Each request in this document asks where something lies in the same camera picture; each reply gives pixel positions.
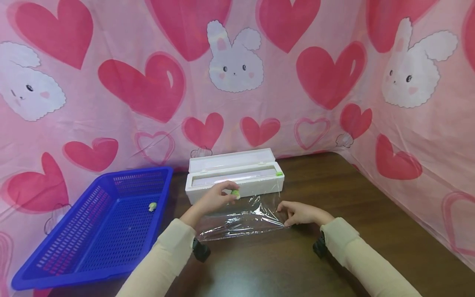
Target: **hand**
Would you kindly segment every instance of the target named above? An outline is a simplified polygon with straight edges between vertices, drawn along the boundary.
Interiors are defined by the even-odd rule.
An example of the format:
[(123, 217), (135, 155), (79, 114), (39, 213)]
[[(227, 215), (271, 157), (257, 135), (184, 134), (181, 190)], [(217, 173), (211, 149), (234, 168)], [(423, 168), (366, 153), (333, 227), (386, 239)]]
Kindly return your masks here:
[(201, 197), (198, 202), (193, 205), (201, 213), (202, 216), (217, 211), (226, 204), (236, 200), (236, 195), (226, 194), (223, 192), (227, 190), (237, 190), (239, 186), (235, 182), (225, 181), (215, 184), (209, 189), (206, 194)]
[(226, 194), (223, 190), (237, 190), (239, 186), (235, 182), (225, 181), (215, 184), (206, 194), (201, 197), (195, 205), (192, 205), (180, 220), (185, 224), (195, 228), (202, 216), (220, 209), (228, 203), (234, 203), (236, 195)]
[(287, 210), (289, 219), (284, 226), (289, 227), (294, 224), (316, 223), (319, 226), (328, 224), (335, 218), (324, 210), (300, 202), (282, 201), (277, 206), (277, 211)]

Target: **transparent plastic wrap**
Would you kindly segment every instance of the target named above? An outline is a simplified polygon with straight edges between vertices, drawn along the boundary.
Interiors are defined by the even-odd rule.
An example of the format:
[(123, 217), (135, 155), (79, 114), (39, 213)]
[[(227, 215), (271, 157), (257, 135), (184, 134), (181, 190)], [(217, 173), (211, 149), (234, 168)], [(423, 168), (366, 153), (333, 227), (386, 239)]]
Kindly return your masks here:
[(285, 228), (287, 214), (277, 212), (280, 192), (241, 197), (203, 217), (196, 227), (199, 241), (219, 240)]

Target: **blue plastic basket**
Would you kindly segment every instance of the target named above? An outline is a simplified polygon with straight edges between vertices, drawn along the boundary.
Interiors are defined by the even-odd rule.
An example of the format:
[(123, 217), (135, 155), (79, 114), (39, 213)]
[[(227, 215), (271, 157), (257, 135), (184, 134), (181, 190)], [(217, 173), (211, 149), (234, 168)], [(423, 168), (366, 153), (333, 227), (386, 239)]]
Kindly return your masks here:
[[(87, 188), (13, 277), (15, 290), (128, 275), (158, 237), (170, 167), (107, 173)], [(149, 204), (157, 203), (155, 211)]]

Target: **white dispenser box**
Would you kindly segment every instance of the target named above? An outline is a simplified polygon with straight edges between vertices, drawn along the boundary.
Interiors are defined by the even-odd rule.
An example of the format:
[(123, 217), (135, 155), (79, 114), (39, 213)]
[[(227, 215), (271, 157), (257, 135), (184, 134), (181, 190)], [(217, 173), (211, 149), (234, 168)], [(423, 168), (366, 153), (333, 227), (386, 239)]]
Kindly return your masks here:
[(214, 184), (237, 183), (248, 197), (282, 191), (285, 175), (270, 148), (191, 158), (185, 192), (195, 204)]

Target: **right hand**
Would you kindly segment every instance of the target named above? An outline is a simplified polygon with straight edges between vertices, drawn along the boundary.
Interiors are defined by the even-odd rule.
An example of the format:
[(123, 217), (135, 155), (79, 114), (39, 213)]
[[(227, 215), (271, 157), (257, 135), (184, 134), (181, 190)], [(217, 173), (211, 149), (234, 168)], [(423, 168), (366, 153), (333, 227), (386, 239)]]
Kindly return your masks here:
[(289, 216), (289, 219), (284, 223), (286, 227), (308, 223), (316, 223), (322, 226), (335, 219), (331, 214), (322, 209), (300, 202), (282, 201), (279, 206), (277, 206), (277, 211), (284, 209), (287, 210)]

